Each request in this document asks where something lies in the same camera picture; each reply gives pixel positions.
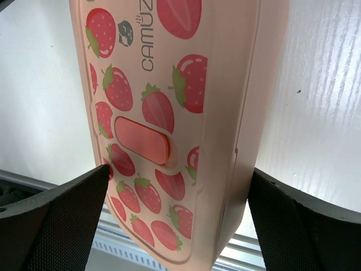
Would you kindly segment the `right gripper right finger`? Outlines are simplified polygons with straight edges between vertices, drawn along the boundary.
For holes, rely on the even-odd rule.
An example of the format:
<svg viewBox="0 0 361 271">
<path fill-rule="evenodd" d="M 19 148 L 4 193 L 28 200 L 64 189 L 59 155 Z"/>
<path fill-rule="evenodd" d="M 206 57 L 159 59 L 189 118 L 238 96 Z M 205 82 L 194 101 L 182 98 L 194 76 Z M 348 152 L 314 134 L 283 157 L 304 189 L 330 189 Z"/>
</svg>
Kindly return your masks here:
<svg viewBox="0 0 361 271">
<path fill-rule="evenodd" d="M 267 270 L 360 270 L 360 213 L 255 169 L 248 203 Z"/>
</svg>

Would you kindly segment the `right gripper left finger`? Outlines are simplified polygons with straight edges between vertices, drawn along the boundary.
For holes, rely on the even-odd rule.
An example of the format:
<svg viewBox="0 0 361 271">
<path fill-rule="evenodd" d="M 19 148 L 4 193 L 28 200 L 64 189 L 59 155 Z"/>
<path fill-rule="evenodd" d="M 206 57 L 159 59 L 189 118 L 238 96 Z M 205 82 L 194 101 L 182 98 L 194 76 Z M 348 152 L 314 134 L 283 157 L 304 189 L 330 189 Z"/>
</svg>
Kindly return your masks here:
<svg viewBox="0 0 361 271">
<path fill-rule="evenodd" d="M 1 207 L 1 270 L 85 270 L 109 183 L 100 165 Z"/>
</svg>

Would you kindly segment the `pink box lid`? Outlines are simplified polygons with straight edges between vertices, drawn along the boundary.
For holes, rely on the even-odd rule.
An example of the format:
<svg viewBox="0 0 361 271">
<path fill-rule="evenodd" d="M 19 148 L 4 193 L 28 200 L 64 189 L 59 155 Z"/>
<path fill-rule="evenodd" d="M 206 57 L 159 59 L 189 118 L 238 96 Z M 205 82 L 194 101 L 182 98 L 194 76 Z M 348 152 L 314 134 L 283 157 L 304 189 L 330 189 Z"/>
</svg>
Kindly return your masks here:
<svg viewBox="0 0 361 271">
<path fill-rule="evenodd" d="M 170 270 L 217 259 L 259 3 L 69 3 L 105 203 Z"/>
</svg>

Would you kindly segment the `pink lunch box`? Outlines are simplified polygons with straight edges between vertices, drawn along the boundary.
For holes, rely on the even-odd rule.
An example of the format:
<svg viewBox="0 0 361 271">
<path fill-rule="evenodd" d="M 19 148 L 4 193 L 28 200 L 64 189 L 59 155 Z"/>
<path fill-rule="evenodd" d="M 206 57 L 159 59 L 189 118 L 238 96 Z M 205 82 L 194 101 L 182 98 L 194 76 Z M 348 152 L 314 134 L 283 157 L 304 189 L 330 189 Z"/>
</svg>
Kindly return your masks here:
<svg viewBox="0 0 361 271">
<path fill-rule="evenodd" d="M 235 161 L 216 257 L 221 255 L 243 218 L 267 106 L 276 80 L 288 13 L 289 1 L 259 3 L 258 25 L 244 80 Z"/>
</svg>

